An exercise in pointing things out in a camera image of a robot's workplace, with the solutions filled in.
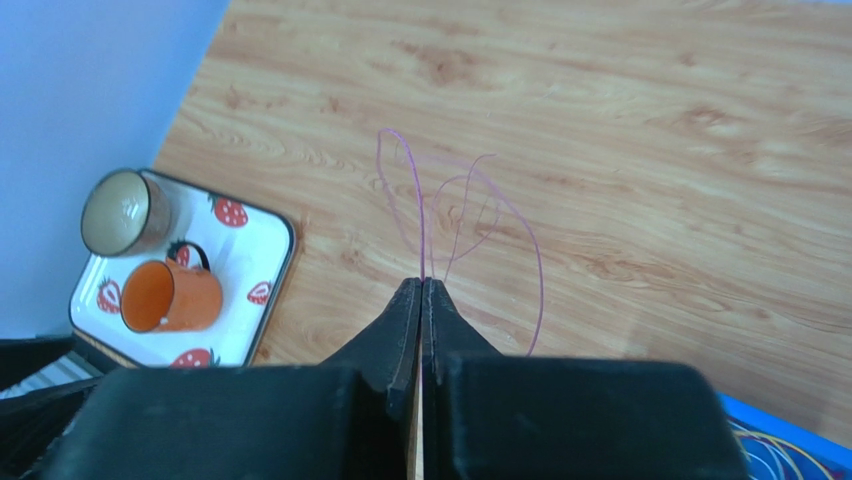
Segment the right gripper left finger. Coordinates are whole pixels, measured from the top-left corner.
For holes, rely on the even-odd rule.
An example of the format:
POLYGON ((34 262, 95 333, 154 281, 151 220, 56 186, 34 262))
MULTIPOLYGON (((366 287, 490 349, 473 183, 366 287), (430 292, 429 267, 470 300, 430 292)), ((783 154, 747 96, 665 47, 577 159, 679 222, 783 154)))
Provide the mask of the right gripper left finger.
POLYGON ((317 365, 117 369, 43 479, 400 479, 421 282, 317 365))

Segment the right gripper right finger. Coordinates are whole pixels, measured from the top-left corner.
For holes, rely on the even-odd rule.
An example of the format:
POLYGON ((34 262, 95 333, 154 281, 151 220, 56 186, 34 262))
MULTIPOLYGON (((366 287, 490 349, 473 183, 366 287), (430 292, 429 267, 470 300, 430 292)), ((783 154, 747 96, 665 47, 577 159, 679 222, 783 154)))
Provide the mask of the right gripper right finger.
POLYGON ((430 479, 744 479, 720 400, 695 368, 500 353, 441 281, 422 291, 430 479))

